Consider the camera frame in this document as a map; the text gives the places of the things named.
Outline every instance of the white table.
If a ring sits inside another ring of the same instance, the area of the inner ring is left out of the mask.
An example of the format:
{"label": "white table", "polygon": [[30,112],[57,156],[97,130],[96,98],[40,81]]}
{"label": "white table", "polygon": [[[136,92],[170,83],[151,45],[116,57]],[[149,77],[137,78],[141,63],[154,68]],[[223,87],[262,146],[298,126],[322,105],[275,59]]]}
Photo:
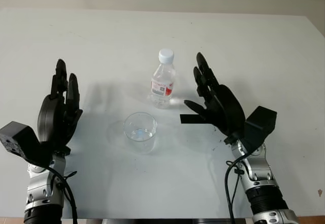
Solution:
{"label": "white table", "polygon": [[[164,47],[178,72],[170,110],[147,98]],[[183,99],[203,103],[192,74],[198,51],[246,116],[258,105],[278,112],[266,146],[284,199],[297,215],[324,214],[324,37],[305,17],[2,9],[0,126],[15,120],[36,131],[62,58],[84,110],[66,167],[78,171],[69,183],[80,218],[228,217],[223,179],[233,156],[224,135],[179,119],[191,113]],[[136,111],[158,122],[150,152],[124,141],[122,123]],[[23,216],[26,167],[0,146],[0,216]],[[251,216],[241,186],[234,210]]]}

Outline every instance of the robotic hand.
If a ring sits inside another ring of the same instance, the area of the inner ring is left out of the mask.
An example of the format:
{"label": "robotic hand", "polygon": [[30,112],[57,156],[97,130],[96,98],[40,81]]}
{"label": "robotic hand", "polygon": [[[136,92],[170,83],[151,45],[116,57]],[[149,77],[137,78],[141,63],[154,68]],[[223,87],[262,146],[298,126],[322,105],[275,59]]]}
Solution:
{"label": "robotic hand", "polygon": [[185,100],[184,103],[197,115],[180,115],[181,123],[210,123],[227,136],[225,143],[232,146],[236,158],[230,162],[224,181],[232,224],[235,219],[228,176],[233,167],[236,167],[235,173],[239,174],[251,204],[254,224],[298,224],[298,218],[288,209],[266,161],[264,140],[274,130],[277,113],[259,106],[245,119],[238,100],[228,87],[218,83],[201,53],[197,54],[197,62],[199,67],[194,68],[194,77],[206,109]]}
{"label": "robotic hand", "polygon": [[38,117],[40,141],[31,127],[18,122],[12,121],[0,129],[0,141],[6,150],[29,162],[25,224],[61,224],[63,195],[70,202],[73,222],[77,223],[75,200],[66,181],[76,172],[68,177],[63,174],[65,156],[71,151],[67,144],[81,114],[77,77],[70,74],[67,81],[66,64],[60,59],[53,75],[51,94],[45,97]]}

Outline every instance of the black cable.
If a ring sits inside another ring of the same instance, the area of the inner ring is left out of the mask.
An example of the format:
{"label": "black cable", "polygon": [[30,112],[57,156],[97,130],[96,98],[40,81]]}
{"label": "black cable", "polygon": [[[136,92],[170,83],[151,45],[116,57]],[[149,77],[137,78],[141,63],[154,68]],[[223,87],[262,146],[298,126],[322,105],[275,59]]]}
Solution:
{"label": "black cable", "polygon": [[[225,163],[227,164],[227,166],[231,166],[231,164],[233,162],[232,161],[226,161]],[[232,197],[232,201],[231,201],[232,206],[234,204],[234,199],[235,199],[235,195],[236,195],[236,191],[237,191],[237,187],[238,187],[238,183],[239,183],[239,178],[240,178],[239,167],[238,167],[238,165],[235,165],[235,167],[237,168],[237,172],[235,171],[235,173],[237,174],[237,180],[236,180],[236,184],[235,184],[235,188],[234,188],[234,193],[233,193],[233,197]]]}
{"label": "black cable", "polygon": [[225,189],[225,196],[227,198],[227,203],[228,203],[228,209],[229,209],[229,215],[230,215],[230,220],[232,222],[232,224],[236,224],[235,223],[235,218],[234,218],[234,213],[233,213],[233,206],[232,206],[232,202],[230,200],[230,194],[229,194],[229,187],[228,187],[228,178],[229,178],[229,173],[231,171],[231,169],[240,161],[242,161],[243,159],[245,159],[246,157],[248,157],[251,153],[247,153],[242,155],[241,157],[238,157],[234,162],[232,162],[232,164],[228,167],[228,169],[225,172],[224,175],[224,189]]}
{"label": "black cable", "polygon": [[240,176],[239,176],[239,174],[238,174],[238,176],[237,176],[237,180],[236,180],[235,189],[234,189],[234,193],[233,193],[233,197],[232,197],[232,202],[231,202],[232,206],[233,206],[233,204],[234,204],[234,199],[235,199],[235,195],[236,195],[236,191],[237,191],[237,187],[238,187],[238,183],[239,183],[239,178],[240,178]]}
{"label": "black cable", "polygon": [[49,170],[50,172],[52,172],[55,176],[57,176],[61,183],[64,186],[64,191],[63,193],[65,193],[65,189],[68,191],[68,194],[70,196],[70,198],[67,198],[70,205],[71,205],[71,211],[72,211],[72,219],[73,219],[73,224],[78,224],[78,215],[77,215],[77,207],[76,207],[76,202],[75,202],[75,198],[73,196],[73,193],[71,191],[70,186],[68,185],[67,181],[65,180],[64,177],[62,177],[62,175],[60,173],[58,173],[56,170],[54,170],[53,168],[46,166],[44,167],[46,170]]}

